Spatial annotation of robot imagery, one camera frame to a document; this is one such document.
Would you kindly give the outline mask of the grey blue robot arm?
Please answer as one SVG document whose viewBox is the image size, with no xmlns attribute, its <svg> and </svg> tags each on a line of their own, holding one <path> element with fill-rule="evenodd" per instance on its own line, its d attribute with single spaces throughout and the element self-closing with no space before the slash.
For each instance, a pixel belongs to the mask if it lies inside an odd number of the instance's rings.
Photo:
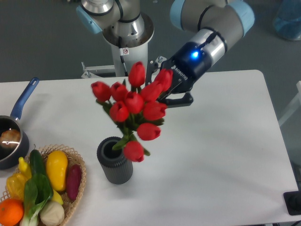
<svg viewBox="0 0 301 226">
<path fill-rule="evenodd" d="M 194 36 L 170 58 L 148 59 L 148 43 L 154 34 L 149 16 L 138 0 L 83 0 L 76 9 L 83 25 L 102 33 L 111 47 L 113 64 L 83 68 L 83 78 L 127 76 L 134 63 L 146 66 L 146 84 L 164 69 L 174 73 L 171 87 L 158 98 L 169 107 L 188 106 L 194 83 L 254 24 L 251 7 L 242 0 L 176 0 L 170 9 L 171 23 Z"/>
</svg>

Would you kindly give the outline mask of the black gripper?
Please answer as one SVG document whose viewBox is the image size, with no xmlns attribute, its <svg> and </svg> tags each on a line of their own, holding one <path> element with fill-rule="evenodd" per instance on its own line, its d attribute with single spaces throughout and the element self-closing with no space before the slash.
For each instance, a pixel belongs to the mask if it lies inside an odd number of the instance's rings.
<svg viewBox="0 0 301 226">
<path fill-rule="evenodd" d="M 152 83 L 153 74 L 160 70 L 172 70 L 173 78 L 170 88 L 167 90 L 169 96 L 158 98 L 160 103 L 166 104 L 168 108 L 190 106 L 194 99 L 190 94 L 194 83 L 212 66 L 210 55 L 205 52 L 206 45 L 195 42 L 187 42 L 172 57 L 164 59 L 149 60 L 147 63 L 145 85 Z"/>
</svg>

